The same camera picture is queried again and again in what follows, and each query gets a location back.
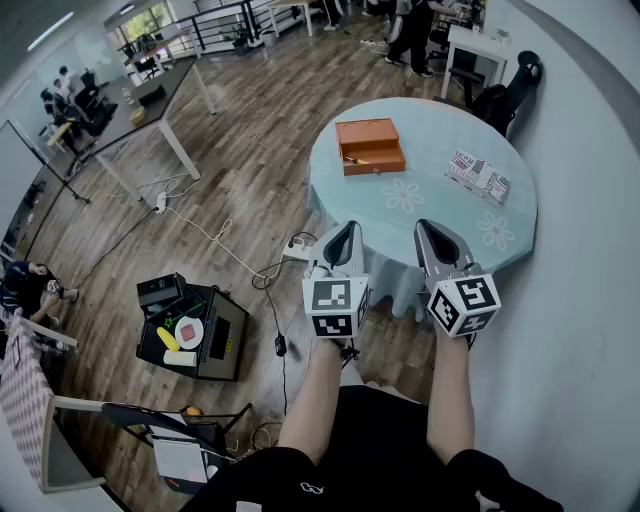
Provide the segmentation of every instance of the white desk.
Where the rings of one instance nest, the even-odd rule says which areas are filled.
[[[444,74],[444,83],[440,93],[441,98],[447,97],[449,80],[451,79],[449,70],[453,67],[453,57],[456,50],[465,50],[495,61],[497,64],[496,70],[491,77],[487,76],[485,78],[484,86],[500,83],[507,63],[507,47],[500,41],[492,39],[485,34],[451,25],[449,30],[449,58],[447,59],[447,71]]]

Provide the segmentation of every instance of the table leg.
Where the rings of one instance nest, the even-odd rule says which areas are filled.
[[[280,32],[278,32],[278,25],[276,25],[276,17],[273,14],[273,9],[269,9],[269,16],[271,17],[271,26],[273,27],[273,31],[276,33],[276,37],[280,37]]]
[[[120,185],[122,185],[136,201],[140,201],[142,199],[142,194],[140,194],[140,191],[135,187],[135,185],[131,183],[121,171],[117,170],[115,166],[104,157],[104,155],[96,155],[96,158],[98,159],[98,162],[102,164],[102,167],[104,167],[111,176],[118,180],[118,183],[120,183]]]
[[[311,14],[309,14],[309,4],[304,4],[304,16],[307,18],[307,31],[309,37],[313,37],[313,28],[311,27]]]
[[[191,46],[193,47],[193,51],[196,52],[196,58],[201,59],[202,58],[202,48],[200,48],[200,42],[195,42],[193,37],[191,37],[191,31],[187,32],[187,37],[189,38],[189,42],[191,43]]]
[[[202,93],[202,96],[204,97],[204,102],[207,104],[207,108],[209,109],[209,113],[210,114],[215,114],[216,113],[216,107],[213,104],[213,100],[211,99],[211,96],[209,95],[209,91],[207,90],[207,86],[204,85],[204,81],[202,80],[202,77],[200,76],[200,72],[198,71],[198,68],[196,67],[196,65],[193,65],[193,72],[196,75],[196,82],[198,82],[198,87],[200,87],[200,92]]]
[[[156,62],[156,66],[158,66],[158,71],[160,72],[160,74],[164,73],[164,68],[162,67],[162,62],[160,62],[160,55],[159,54],[155,54],[152,59]]]
[[[175,66],[176,65],[176,59],[173,57],[173,53],[171,53],[171,49],[169,48],[168,45],[165,48],[165,50],[167,50],[167,57],[169,57],[171,59],[171,64],[173,64]]]
[[[496,70],[492,76],[491,85],[496,85],[502,83],[502,75],[504,73],[504,60],[499,60],[496,63]]]
[[[444,73],[444,81],[442,82],[442,92],[440,93],[440,97],[446,99],[447,91],[449,90],[449,80],[451,80],[451,72],[449,71],[453,67],[453,57],[456,54],[455,45],[449,46],[449,55],[447,57],[447,69]]]
[[[169,124],[165,119],[160,121],[160,131],[167,139],[167,142],[169,143],[169,145],[176,152],[176,155],[178,155],[178,158],[180,159],[182,164],[187,168],[187,171],[189,172],[189,174],[191,174],[191,177],[194,180],[199,180],[200,173],[198,172],[198,169],[196,169],[196,166],[193,165],[193,162],[189,158],[189,155],[187,155],[187,152],[184,150],[184,148],[180,144],[180,141],[175,136],[175,134],[173,133],[173,130],[171,130],[171,127],[169,126]]]

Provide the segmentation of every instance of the person sitting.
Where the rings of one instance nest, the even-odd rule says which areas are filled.
[[[318,340],[278,446],[222,467],[182,512],[561,512],[474,449],[467,340],[436,331],[428,408],[342,370],[346,340]]]
[[[0,305],[7,313],[14,314],[22,309],[22,316],[47,327],[57,329],[60,321],[51,315],[60,300],[76,301],[78,290],[65,290],[62,287],[55,293],[47,291],[50,281],[59,281],[44,265],[30,261],[14,261],[5,268],[0,285]]]

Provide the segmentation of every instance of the window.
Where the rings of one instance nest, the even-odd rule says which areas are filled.
[[[171,17],[167,4],[154,5],[151,8],[151,14],[153,14],[153,17],[156,19],[158,28],[166,27],[173,23],[173,18]]]
[[[165,2],[159,3],[139,14],[136,14],[126,23],[120,25],[120,29],[127,38],[132,42],[143,34],[151,34],[162,27],[171,25],[173,18]]]
[[[109,32],[108,37],[109,37],[109,43],[111,43],[111,46],[113,48],[116,48],[116,49],[122,48],[125,44],[127,44],[127,41],[125,41],[124,35],[120,30],[120,27],[117,27],[115,30],[112,30],[111,32]]]

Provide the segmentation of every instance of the office chair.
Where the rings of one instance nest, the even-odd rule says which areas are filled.
[[[440,27],[432,30],[429,34],[429,40],[440,45],[440,51],[433,50],[427,57],[426,64],[429,65],[430,60],[446,60],[449,58],[449,29],[451,23],[440,23]]]
[[[537,54],[532,51],[520,52],[518,64],[518,71],[507,87],[493,85],[482,91],[475,100],[472,97],[472,86],[474,83],[482,83],[484,77],[478,73],[457,68],[449,70],[452,77],[460,77],[464,80],[463,110],[469,111],[493,126],[503,137],[506,137],[509,123],[516,117],[518,107],[529,94],[535,91],[542,80],[542,62]],[[455,102],[439,97],[433,99],[460,108],[460,105]]]
[[[80,80],[82,80],[82,83],[84,84],[86,89],[90,89],[90,90],[98,89],[98,87],[96,86],[96,75],[93,74],[88,69],[85,70],[84,74],[80,77]]]
[[[160,465],[158,467],[159,472],[162,471],[160,476],[171,490],[196,494],[218,469],[229,465],[229,460],[225,458],[229,457],[229,454],[224,436],[252,407],[252,404],[248,403],[238,414],[189,416],[185,414],[187,407],[178,413],[162,413],[132,405],[105,403],[102,406],[102,413],[114,425],[154,449],[156,462],[160,464],[160,461],[163,461],[162,467]],[[219,423],[210,421],[209,418],[233,419],[222,427]],[[141,425],[144,430],[135,432],[131,429],[134,425]],[[194,455],[194,449],[194,457],[187,459],[180,456],[181,450],[185,455],[187,451]],[[172,466],[173,460],[170,458],[172,452],[177,454],[175,467]],[[185,469],[193,479],[177,476],[185,475]]]
[[[155,74],[160,71],[155,59],[147,59],[144,62],[136,61],[134,62],[134,66],[138,70],[138,73],[146,73],[146,75],[144,75],[143,82],[146,82],[147,80],[149,80],[149,78],[153,78]]]

